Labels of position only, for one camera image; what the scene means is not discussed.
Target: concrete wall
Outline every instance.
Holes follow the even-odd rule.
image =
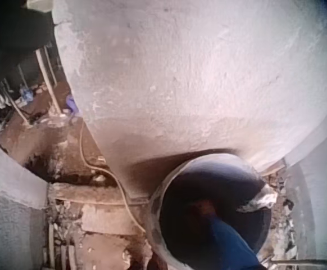
[[[47,183],[0,149],[0,269],[40,269]]]
[[[0,270],[36,270],[42,265],[44,211],[0,196]]]
[[[327,139],[291,167],[289,174],[289,186],[297,198],[293,219],[301,240],[299,257],[316,254],[327,259]]]
[[[130,196],[230,149],[263,170],[327,116],[319,1],[56,0],[72,92]]]

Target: wooden pole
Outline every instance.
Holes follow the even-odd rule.
[[[40,66],[42,75],[44,77],[44,80],[45,80],[47,89],[48,89],[49,94],[51,96],[52,103],[53,103],[53,105],[54,105],[54,107],[56,109],[56,113],[60,114],[61,113],[61,109],[60,109],[60,106],[58,105],[56,96],[55,96],[55,94],[53,92],[53,89],[52,89],[52,86],[51,86],[51,83],[50,83],[50,80],[49,80],[49,76],[47,75],[46,67],[45,67],[44,61],[42,59],[42,55],[41,55],[40,49],[37,49],[36,50],[36,57],[38,59],[39,66]]]
[[[75,246],[72,245],[69,246],[69,262],[70,269],[77,270],[78,267],[76,265]]]
[[[22,72],[20,64],[17,65],[17,68],[19,69],[21,80],[24,82],[24,85],[26,86],[26,88],[29,89],[28,83],[26,82],[26,79],[24,77],[24,72]]]
[[[53,69],[52,69],[49,53],[47,51],[46,46],[44,46],[44,50],[45,50],[45,55],[46,55],[46,59],[47,59],[47,64],[49,65],[49,70],[50,70],[50,73],[51,73],[51,76],[52,76],[52,79],[53,79],[53,82],[54,82],[54,86],[56,86],[57,85],[57,80],[56,80],[55,73],[53,72]]]
[[[7,96],[9,102],[11,103],[11,105],[15,108],[15,110],[17,111],[17,113],[20,115],[20,117],[23,119],[24,123],[26,125],[30,125],[29,121],[27,120],[27,118],[24,116],[24,114],[22,113],[22,111],[20,110],[19,107],[17,107],[17,104],[15,103],[15,101],[11,98],[10,94],[7,92],[7,90],[3,87],[2,91],[4,92],[5,96]]]
[[[61,269],[66,270],[66,251],[67,247],[62,245],[61,246]]]
[[[55,247],[53,242],[53,224],[49,224],[49,258],[50,267],[55,269]]]

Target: concrete slab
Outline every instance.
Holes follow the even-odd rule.
[[[143,220],[142,206],[131,207],[139,222]],[[141,231],[131,220],[124,206],[90,205],[82,208],[82,230],[111,235],[137,235]]]

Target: ground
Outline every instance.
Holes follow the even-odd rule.
[[[68,109],[65,104],[66,96],[70,94],[68,84],[59,82],[54,92],[61,108]],[[87,168],[81,159],[79,139],[83,119],[72,118],[68,112],[53,116],[50,113],[50,103],[48,92],[42,91],[36,94],[32,103],[23,108],[32,123],[31,127],[23,125],[23,120],[15,112],[5,129],[0,132],[1,148],[19,164],[49,183],[106,186],[109,181],[110,186],[115,186],[109,179],[98,181],[99,173]],[[89,163],[106,167],[105,158],[85,126],[83,149]],[[265,177],[265,181],[279,196],[272,209],[268,238],[258,257],[260,260],[271,255],[274,256],[273,259],[295,258],[295,235],[289,214],[292,205],[285,197],[282,170]],[[135,236],[118,236],[85,232],[81,228],[83,204],[52,198],[49,201],[47,221],[54,225],[56,269],[61,269],[62,245],[75,246],[79,269],[126,269],[129,266],[127,257],[132,257],[143,266],[147,264],[151,249],[144,235],[139,233]]]

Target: person's hand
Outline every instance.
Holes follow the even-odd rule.
[[[202,200],[196,202],[194,205],[198,210],[200,216],[202,217],[216,216],[216,210],[211,201]]]

